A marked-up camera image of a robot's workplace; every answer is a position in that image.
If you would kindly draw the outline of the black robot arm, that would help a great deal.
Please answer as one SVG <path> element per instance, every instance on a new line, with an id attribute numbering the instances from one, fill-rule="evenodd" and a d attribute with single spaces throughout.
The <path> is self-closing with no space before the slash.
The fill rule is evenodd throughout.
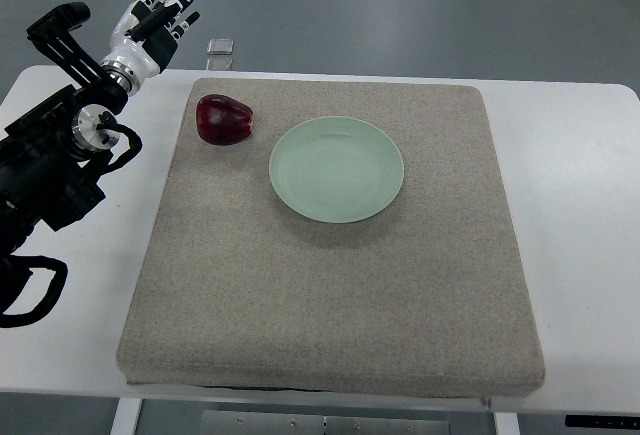
<path id="1" fill-rule="evenodd" d="M 134 87 L 120 67 L 106 70 L 73 39 L 90 17 L 83 2 L 53 8 L 27 37 L 72 79 L 5 129 L 1 141 L 1 325 L 32 325 L 59 300 L 68 275 L 57 259 L 16 251 L 39 222 L 60 230 L 105 198 L 97 182 L 142 149 L 117 122 Z"/>

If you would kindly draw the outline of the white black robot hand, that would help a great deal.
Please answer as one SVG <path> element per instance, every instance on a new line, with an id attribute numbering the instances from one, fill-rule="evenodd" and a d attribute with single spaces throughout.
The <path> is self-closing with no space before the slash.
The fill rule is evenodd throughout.
<path id="1" fill-rule="evenodd" d="M 100 65 L 128 80 L 132 88 L 162 73 L 178 43 L 199 19 L 195 0 L 136 0 L 110 36 L 110 53 Z"/>

